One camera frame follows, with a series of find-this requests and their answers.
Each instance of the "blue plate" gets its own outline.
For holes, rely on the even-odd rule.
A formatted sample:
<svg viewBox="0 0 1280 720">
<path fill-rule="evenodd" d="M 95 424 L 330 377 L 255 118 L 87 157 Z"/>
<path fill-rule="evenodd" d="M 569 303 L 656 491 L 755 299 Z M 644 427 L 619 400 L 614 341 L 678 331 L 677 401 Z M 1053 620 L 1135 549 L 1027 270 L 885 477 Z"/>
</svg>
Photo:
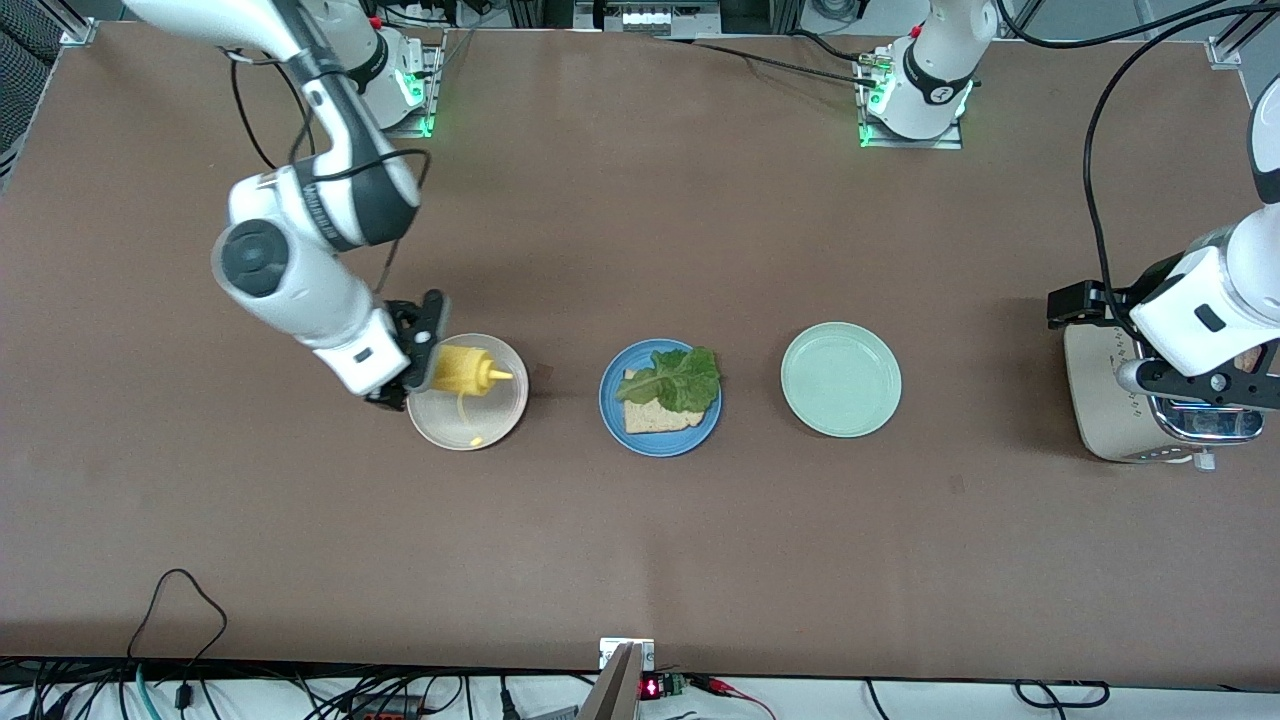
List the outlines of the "blue plate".
<svg viewBox="0 0 1280 720">
<path fill-rule="evenodd" d="M 643 370 L 653 368 L 650 356 L 653 351 L 668 352 L 671 350 L 692 350 L 687 343 L 678 340 L 643 340 L 631 347 L 618 352 L 618 356 L 609 363 L 600 378 L 600 416 L 604 418 L 604 427 L 609 428 L 609 434 L 627 450 L 648 455 L 649 457 L 675 457 L 698 447 L 707 436 L 712 434 L 716 423 L 719 420 L 721 401 L 724 392 L 716 395 L 712 406 L 707 409 L 707 415 L 696 428 L 685 428 L 675 433 L 641 433 L 627 434 L 626 421 L 622 416 L 622 401 L 614 400 L 618 392 L 618 383 L 622 382 L 622 373 L 626 370 Z"/>
</svg>

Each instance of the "yellow squeeze bottle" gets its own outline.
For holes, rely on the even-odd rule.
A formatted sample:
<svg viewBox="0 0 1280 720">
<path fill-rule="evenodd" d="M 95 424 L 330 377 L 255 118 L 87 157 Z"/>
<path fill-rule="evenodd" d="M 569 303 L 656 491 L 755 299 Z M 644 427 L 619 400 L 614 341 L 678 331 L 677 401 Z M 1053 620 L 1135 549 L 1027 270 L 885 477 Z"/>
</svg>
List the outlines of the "yellow squeeze bottle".
<svg viewBox="0 0 1280 720">
<path fill-rule="evenodd" d="M 483 397 L 494 383 L 513 377 L 495 368 L 493 355 L 483 347 L 442 345 L 436 352 L 431 389 Z"/>
</svg>

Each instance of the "table surface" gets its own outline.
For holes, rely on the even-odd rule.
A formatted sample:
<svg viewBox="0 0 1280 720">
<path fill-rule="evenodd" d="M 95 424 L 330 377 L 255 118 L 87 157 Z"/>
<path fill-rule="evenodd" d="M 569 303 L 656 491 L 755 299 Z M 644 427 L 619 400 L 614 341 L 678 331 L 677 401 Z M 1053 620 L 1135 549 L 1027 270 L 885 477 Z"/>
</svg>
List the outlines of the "table surface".
<svg viewBox="0 0 1280 720">
<path fill-rule="evenodd" d="M 477 33 L 387 296 L 442 287 L 451 329 L 544 368 L 511 437 L 453 454 L 223 295 L 209 247 L 260 170 L 227 63 L 105 26 L 0 202 L 0 647 L 120 655 L 182 565 L 230 615 L 223 657 L 590 667 L 631 634 L 713 673 L 1280 682 L 1277 436 L 1215 475 L 1092 460 L 1042 319 L 1097 274 L 1080 142 L 1132 47 L 993 45 L 947 152 L 859 149 L 840 83 Z M 283 158 L 297 109 L 241 74 Z M 1197 45 L 1132 76 L 1094 167 L 1117 278 L 1257 202 L 1238 77 Z M 348 260 L 372 278 L 383 251 Z M 819 437 L 782 397 L 783 350 L 824 320 L 901 364 L 869 437 Z M 596 409 L 609 359 L 655 336 L 724 374 L 719 425 L 675 460 Z M 215 626 L 175 584 L 140 652 Z"/>
</svg>

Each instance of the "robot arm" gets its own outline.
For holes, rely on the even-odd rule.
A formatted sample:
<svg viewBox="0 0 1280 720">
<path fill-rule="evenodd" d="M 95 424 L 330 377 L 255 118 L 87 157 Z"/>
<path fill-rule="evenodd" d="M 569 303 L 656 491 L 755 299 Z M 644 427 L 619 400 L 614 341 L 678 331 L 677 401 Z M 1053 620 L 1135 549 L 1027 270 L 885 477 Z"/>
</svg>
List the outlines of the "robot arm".
<svg viewBox="0 0 1280 720">
<path fill-rule="evenodd" d="M 1119 293 L 1149 357 L 1116 369 L 1129 392 L 1280 409 L 1280 76 L 1253 108 L 1249 159 L 1265 204 L 1152 265 Z M 1106 324 L 1093 281 L 1050 296 L 1050 327 Z"/>
<path fill-rule="evenodd" d="M 310 347 L 356 395 L 394 407 L 404 389 L 426 387 L 447 313 L 444 297 L 431 291 L 422 307 L 387 306 L 337 258 L 399 240 L 417 213 L 417 184 L 404 161 L 392 155 L 315 17 L 297 0 L 128 5 L 177 35 L 270 53 L 288 68 L 333 141 L 320 155 L 232 188 L 229 227 L 212 252 L 223 290 Z"/>
<path fill-rule="evenodd" d="M 891 69 L 867 110 L 902 137 L 938 137 L 964 106 L 996 27 L 991 0 L 932 0 L 919 32 L 888 46 Z"/>
</svg>

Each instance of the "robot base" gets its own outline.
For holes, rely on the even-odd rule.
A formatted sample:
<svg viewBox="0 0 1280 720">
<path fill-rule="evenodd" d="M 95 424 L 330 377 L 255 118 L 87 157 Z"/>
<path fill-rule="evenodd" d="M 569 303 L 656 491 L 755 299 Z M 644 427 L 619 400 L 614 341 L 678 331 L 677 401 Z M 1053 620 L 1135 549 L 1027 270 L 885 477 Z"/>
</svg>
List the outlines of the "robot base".
<svg viewBox="0 0 1280 720">
<path fill-rule="evenodd" d="M 1066 375 L 1084 447 L 1115 462 L 1185 462 L 1213 469 L 1212 448 L 1262 433 L 1262 414 L 1138 395 L 1120 387 L 1115 369 L 1140 357 L 1124 331 L 1070 325 L 1064 333 Z"/>
<path fill-rule="evenodd" d="M 435 108 L 440 100 L 440 76 L 444 69 L 444 44 L 422 45 L 417 38 L 406 42 L 401 67 L 392 69 L 396 90 L 413 106 L 399 122 L 383 128 L 387 137 L 431 137 L 435 132 Z"/>
<path fill-rule="evenodd" d="M 887 58 L 888 53 L 888 47 L 876 49 L 876 55 L 881 58 Z M 879 83 L 883 83 L 886 78 L 886 68 L 883 67 L 868 70 L 860 63 L 852 63 L 852 65 L 855 77 L 870 78 Z M 964 147 L 964 137 L 960 133 L 963 104 L 955 119 L 951 120 L 951 127 L 942 135 L 928 140 L 911 140 L 888 129 L 883 120 L 868 111 L 868 106 L 879 101 L 878 92 L 881 92 L 878 87 L 870 88 L 859 85 L 855 88 L 854 101 L 858 104 L 858 145 L 860 147 L 918 147 L 924 150 L 960 150 Z"/>
</svg>

